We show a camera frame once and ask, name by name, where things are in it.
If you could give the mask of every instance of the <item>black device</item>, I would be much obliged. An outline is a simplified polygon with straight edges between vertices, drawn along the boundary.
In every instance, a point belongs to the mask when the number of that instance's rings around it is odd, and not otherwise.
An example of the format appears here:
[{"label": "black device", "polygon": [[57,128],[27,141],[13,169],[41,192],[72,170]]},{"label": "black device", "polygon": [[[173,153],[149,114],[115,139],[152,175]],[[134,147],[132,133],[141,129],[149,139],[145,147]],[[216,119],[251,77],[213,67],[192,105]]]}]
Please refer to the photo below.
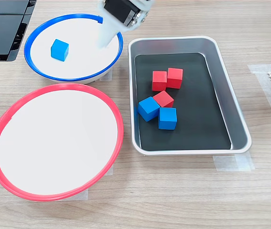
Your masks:
[{"label": "black device", "polygon": [[106,0],[104,8],[125,26],[141,11],[129,0]]},{"label": "black device", "polygon": [[36,0],[0,0],[0,61],[16,59]]}]

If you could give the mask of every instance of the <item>red rim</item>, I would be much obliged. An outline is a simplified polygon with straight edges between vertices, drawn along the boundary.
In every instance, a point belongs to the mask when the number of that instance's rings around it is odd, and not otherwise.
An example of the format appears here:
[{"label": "red rim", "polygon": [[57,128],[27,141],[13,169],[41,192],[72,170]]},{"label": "red rim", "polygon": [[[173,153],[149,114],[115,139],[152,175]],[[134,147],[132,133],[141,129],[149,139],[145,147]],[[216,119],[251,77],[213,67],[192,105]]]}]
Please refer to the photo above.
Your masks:
[{"label": "red rim", "polygon": [[55,85],[43,87],[43,88],[38,89],[32,93],[29,93],[28,95],[26,95],[23,98],[21,98],[20,100],[18,100],[0,118],[0,135],[1,135],[4,127],[7,125],[7,123],[11,119],[11,117],[22,106],[24,106],[27,102],[29,102],[30,100],[32,100],[42,94],[45,94],[48,92],[60,91],[60,90],[75,90],[75,91],[82,91],[82,92],[90,93],[90,94],[100,98],[101,100],[103,100],[110,107],[110,109],[112,110],[112,112],[115,116],[115,119],[117,122],[117,130],[118,130],[117,142],[116,142],[116,146],[114,148],[113,154],[112,154],[110,160],[108,161],[108,163],[106,164],[106,166],[89,182],[87,182],[83,186],[78,187],[76,189],[73,189],[71,191],[60,193],[60,194],[55,194],[55,195],[36,195],[36,194],[29,193],[29,192],[25,192],[25,191],[17,188],[16,186],[14,186],[12,183],[10,183],[8,181],[8,179],[4,176],[4,174],[2,173],[2,170],[0,168],[0,184],[4,188],[6,188],[9,192],[11,192],[12,194],[14,194],[18,197],[28,199],[28,200],[33,200],[33,201],[54,201],[54,200],[64,199],[64,198],[68,198],[73,195],[76,195],[76,194],[86,190],[87,188],[91,187],[93,184],[95,184],[100,178],[102,178],[106,174],[106,172],[113,165],[113,163],[114,163],[115,159],[117,158],[119,151],[121,149],[122,142],[123,142],[123,135],[124,135],[124,130],[123,130],[124,127],[123,127],[122,116],[121,116],[120,111],[119,111],[118,107],[116,106],[116,104],[105,93],[103,93],[93,87],[90,87],[87,85],[82,85],[82,84],[76,84],[76,83],[60,83],[60,84],[55,84]]}]

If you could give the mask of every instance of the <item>metal tray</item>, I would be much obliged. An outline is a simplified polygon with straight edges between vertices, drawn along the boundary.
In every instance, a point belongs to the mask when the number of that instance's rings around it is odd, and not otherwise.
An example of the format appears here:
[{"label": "metal tray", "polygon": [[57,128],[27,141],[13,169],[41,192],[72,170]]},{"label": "metal tray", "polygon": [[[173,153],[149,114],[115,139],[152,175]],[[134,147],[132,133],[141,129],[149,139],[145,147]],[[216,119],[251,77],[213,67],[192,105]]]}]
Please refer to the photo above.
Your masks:
[{"label": "metal tray", "polygon": [[[174,98],[178,123],[159,130],[158,119],[138,115],[141,100],[154,96],[152,71],[182,68]],[[205,36],[136,39],[129,44],[130,111],[133,146],[144,155],[240,154],[251,136],[233,91],[217,43]]]}]

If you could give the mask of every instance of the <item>tabletop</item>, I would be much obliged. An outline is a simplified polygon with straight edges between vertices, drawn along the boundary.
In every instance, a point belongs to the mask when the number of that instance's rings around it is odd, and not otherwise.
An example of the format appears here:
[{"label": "tabletop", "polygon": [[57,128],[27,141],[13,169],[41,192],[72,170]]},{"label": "tabletop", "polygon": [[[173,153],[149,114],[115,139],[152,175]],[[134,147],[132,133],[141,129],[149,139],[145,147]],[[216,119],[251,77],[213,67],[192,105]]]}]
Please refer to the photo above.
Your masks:
[{"label": "tabletop", "polygon": [[[18,99],[54,82],[25,62],[24,43],[45,21],[97,13],[96,1],[37,2],[18,57],[0,62],[0,116]],[[215,39],[249,127],[251,172],[219,172],[212,156],[143,156],[131,144],[127,45],[136,38],[206,35]],[[112,176],[88,200],[31,202],[0,185],[0,229],[270,229],[271,106],[248,64],[271,63],[271,1],[157,0],[145,23],[123,34],[111,82],[96,87],[122,113],[124,143]]]}]

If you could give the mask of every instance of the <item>black mat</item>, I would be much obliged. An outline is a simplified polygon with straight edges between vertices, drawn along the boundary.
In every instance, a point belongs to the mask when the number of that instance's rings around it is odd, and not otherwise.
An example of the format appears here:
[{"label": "black mat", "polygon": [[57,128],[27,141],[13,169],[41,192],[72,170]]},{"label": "black mat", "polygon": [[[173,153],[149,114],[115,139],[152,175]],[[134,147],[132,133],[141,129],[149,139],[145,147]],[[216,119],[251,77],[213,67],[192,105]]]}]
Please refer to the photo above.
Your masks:
[{"label": "black mat", "polygon": [[178,122],[175,130],[159,130],[158,119],[145,122],[139,115],[141,147],[144,150],[230,149],[227,134],[205,58],[199,53],[140,55],[135,58],[137,97],[151,90],[152,72],[169,67],[184,70],[181,89],[167,89],[174,98]]}]

